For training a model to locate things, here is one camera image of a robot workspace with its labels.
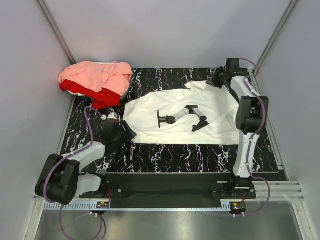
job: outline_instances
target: white cloth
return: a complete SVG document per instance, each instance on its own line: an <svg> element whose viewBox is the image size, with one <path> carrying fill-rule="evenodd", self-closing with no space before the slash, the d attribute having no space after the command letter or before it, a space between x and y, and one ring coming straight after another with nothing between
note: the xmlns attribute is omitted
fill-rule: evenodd
<svg viewBox="0 0 320 240"><path fill-rule="evenodd" d="M137 144L212 144L238 145L239 131L236 128L238 102L228 89L206 84L206 81L190 81L188 89L150 92L125 105L123 120L137 134L132 140ZM198 105L207 117L209 125L192 132L199 123L195 114L179 119L174 124L158 125L160 116L172 116L187 105Z"/></svg>

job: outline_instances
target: red cloth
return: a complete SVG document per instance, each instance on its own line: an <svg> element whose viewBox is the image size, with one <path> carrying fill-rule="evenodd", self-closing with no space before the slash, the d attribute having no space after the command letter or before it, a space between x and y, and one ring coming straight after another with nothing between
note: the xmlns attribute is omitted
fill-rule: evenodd
<svg viewBox="0 0 320 240"><path fill-rule="evenodd" d="M84 94L93 98L92 107L95 109L105 109L120 105L121 96L106 88L102 88L100 92L95 92L69 80L64 80L60 84L60 88L62 91L70 91L74 94Z"/></svg>

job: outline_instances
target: white wall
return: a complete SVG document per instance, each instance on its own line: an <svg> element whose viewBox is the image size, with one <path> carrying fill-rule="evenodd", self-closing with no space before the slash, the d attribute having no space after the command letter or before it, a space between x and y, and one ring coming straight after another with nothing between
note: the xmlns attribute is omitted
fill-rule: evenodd
<svg viewBox="0 0 320 240"><path fill-rule="evenodd" d="M69 64L35 0L1 1L0 33L0 239L18 240L71 100L58 85Z"/></svg>
<svg viewBox="0 0 320 240"><path fill-rule="evenodd" d="M290 0L46 0L77 62L133 68L255 62Z"/></svg>
<svg viewBox="0 0 320 240"><path fill-rule="evenodd" d="M320 236L320 1L300 1L258 78L292 180Z"/></svg>

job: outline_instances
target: pink cloth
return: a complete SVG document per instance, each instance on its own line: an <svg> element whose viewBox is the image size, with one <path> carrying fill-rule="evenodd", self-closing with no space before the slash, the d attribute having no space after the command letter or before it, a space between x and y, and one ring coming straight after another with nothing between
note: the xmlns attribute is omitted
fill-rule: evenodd
<svg viewBox="0 0 320 240"><path fill-rule="evenodd" d="M64 80L75 82L96 93L108 89L123 96L130 86L132 70L129 64L98 63L83 61L67 67L59 75L59 83Z"/></svg>

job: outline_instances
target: pile of clothes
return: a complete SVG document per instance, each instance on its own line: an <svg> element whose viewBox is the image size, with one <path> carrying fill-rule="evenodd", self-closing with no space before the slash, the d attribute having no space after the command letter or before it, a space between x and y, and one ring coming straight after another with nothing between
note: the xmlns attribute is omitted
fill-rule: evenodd
<svg viewBox="0 0 320 240"><path fill-rule="evenodd" d="M83 61L67 67L59 76L60 88L73 95L93 99L92 107L104 109L120 105L131 81L132 69L125 62Z"/></svg>

